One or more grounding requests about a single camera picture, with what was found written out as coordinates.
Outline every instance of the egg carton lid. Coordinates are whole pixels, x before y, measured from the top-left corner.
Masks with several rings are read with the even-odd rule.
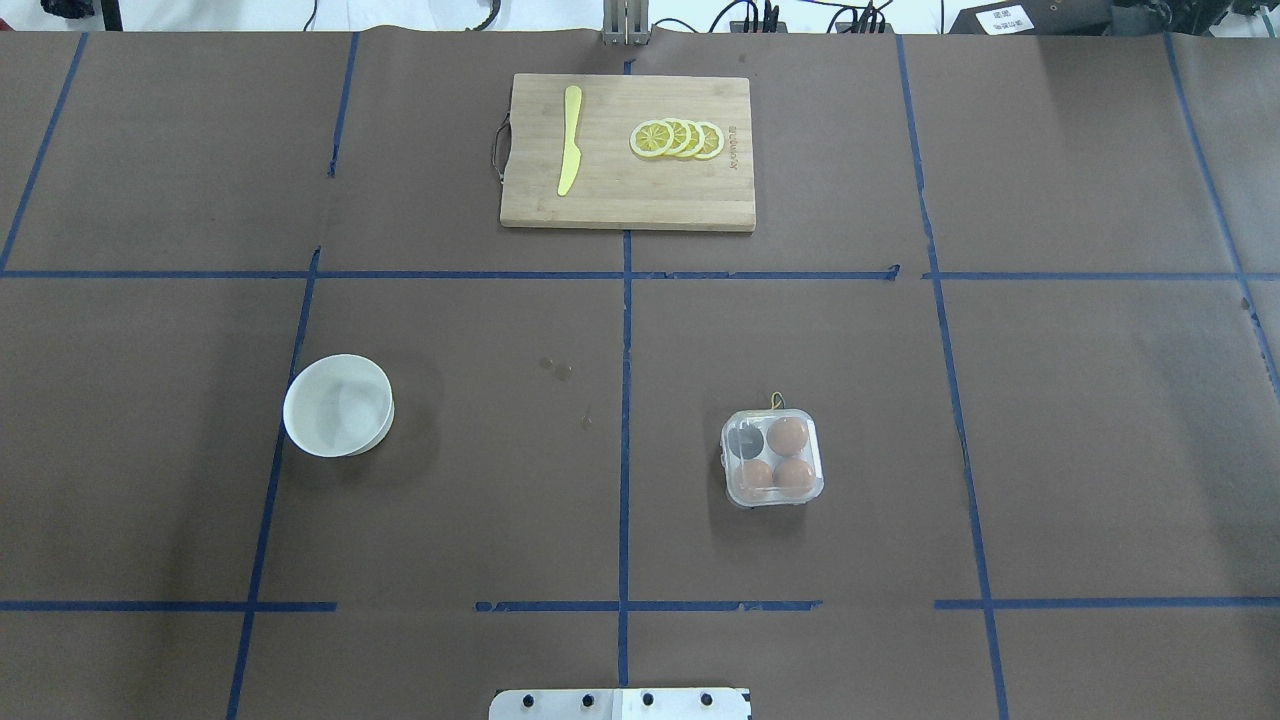
[[[764,459],[767,462],[769,462],[771,466],[774,466],[777,465],[777,462],[785,460],[786,456],[777,455],[769,447],[767,438],[764,437],[765,433],[758,432],[758,434],[760,436],[759,442],[763,443],[760,446],[760,451],[756,455],[753,455],[750,459],[742,457],[740,450],[735,451],[735,443],[731,437],[731,433],[744,424],[772,425],[777,420],[785,418],[794,418],[797,420],[803,420],[805,428],[808,428],[809,439],[805,443],[804,451],[796,455],[795,457],[799,457],[809,462],[809,466],[813,468],[814,473],[813,488],[809,489],[806,493],[795,497],[778,496],[777,493],[772,493],[771,497],[768,498],[750,498],[741,496],[739,491],[736,491],[733,487],[732,475],[735,468],[742,466],[742,464],[750,459]],[[724,427],[721,428],[721,465],[724,468],[724,492],[728,495],[728,498],[731,502],[733,502],[733,505],[737,505],[739,507],[744,509],[768,507],[771,505],[804,505],[806,502],[813,501],[819,495],[822,495],[822,491],[826,488],[826,477],[823,475],[822,470],[822,452],[818,450],[818,424],[814,423],[812,415],[797,407],[773,407],[769,410],[739,410],[737,413],[733,413],[733,415],[731,415],[730,419],[724,423]]]
[[[580,688],[502,691],[489,720],[750,720],[744,688]]]

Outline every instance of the black device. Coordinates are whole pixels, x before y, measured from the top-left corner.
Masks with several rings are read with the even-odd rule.
[[[1112,0],[1016,0],[965,8],[948,35],[1102,35]]]
[[[751,27],[753,26],[750,23],[745,23],[742,20],[730,20],[728,22],[728,31],[730,32],[764,32],[763,29],[754,31],[754,29],[751,29]],[[769,32],[786,32],[787,31],[787,23],[785,23],[782,20],[778,20],[777,26],[771,26],[771,27],[772,27],[772,29],[769,29]]]
[[[844,35],[893,35],[893,23],[881,20],[878,23],[854,24],[846,22],[836,23],[836,33]]]
[[[69,20],[93,17],[93,0],[40,0],[40,6],[50,15]]]

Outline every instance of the cable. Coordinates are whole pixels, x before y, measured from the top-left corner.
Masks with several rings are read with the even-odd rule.
[[[1203,3],[1197,3],[1196,4],[1196,19],[1192,20],[1192,26],[1187,31],[1188,35],[1201,35],[1201,32],[1197,31],[1196,28],[1199,27],[1199,17],[1201,17],[1201,14],[1203,12],[1204,12],[1204,4]]]
[[[316,22],[316,10],[320,9],[320,0],[314,0],[311,3],[311,17],[307,18],[307,23],[302,26],[302,32],[311,29],[311,26]]]
[[[746,8],[748,8],[746,15],[749,18],[753,18],[753,19],[744,20],[744,22],[746,22],[746,23],[758,23],[758,22],[760,22],[760,8],[759,8],[759,5],[755,4],[755,0],[733,0],[728,5],[724,5],[724,9],[721,10],[721,14],[716,15],[716,19],[712,20],[712,27],[707,32],[716,32],[716,26],[719,24],[721,19],[726,14],[728,14],[730,10],[733,9],[733,5],[739,5],[741,3],[746,3]]]
[[[489,0],[489,17],[485,18],[484,22],[477,24],[476,27],[468,27],[467,31],[475,32],[489,27],[490,24],[493,24],[493,20],[498,18],[498,10],[500,9],[502,9],[502,0]]]
[[[831,29],[836,27],[836,20],[840,19],[840,15],[844,15],[849,10],[854,12],[854,22],[856,22],[858,20],[858,8],[854,8],[852,5],[845,5],[844,8],[836,10],[835,15],[831,15],[831,22],[827,23],[827,32],[831,32]]]
[[[863,10],[863,15],[860,18],[856,18],[856,20],[858,22],[855,24],[845,28],[845,32],[870,35],[877,32],[876,29],[877,27],[884,26],[884,15],[882,15],[879,9],[876,8],[876,5],[872,5],[870,3],[867,4],[867,8]]]
[[[680,18],[662,18],[660,20],[655,20],[653,23],[653,27],[658,27],[662,23],[677,23],[677,24],[682,24],[682,26],[687,27],[690,29],[690,32],[698,32],[698,29],[694,28],[694,26],[686,23],[685,20],[682,20]]]

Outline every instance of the table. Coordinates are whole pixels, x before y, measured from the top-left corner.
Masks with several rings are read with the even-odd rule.
[[[1280,46],[8,53],[0,715],[618,685],[746,687],[756,717],[1280,710]],[[502,228],[516,72],[751,78],[758,229]],[[319,460],[279,404],[334,352],[397,418]],[[718,430],[773,391],[827,488],[737,510]]]

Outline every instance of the metal bracket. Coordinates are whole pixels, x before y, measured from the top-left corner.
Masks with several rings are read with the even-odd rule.
[[[648,45],[649,31],[649,0],[604,0],[605,45]]]
[[[751,720],[751,692],[741,688],[503,691],[489,720]]]

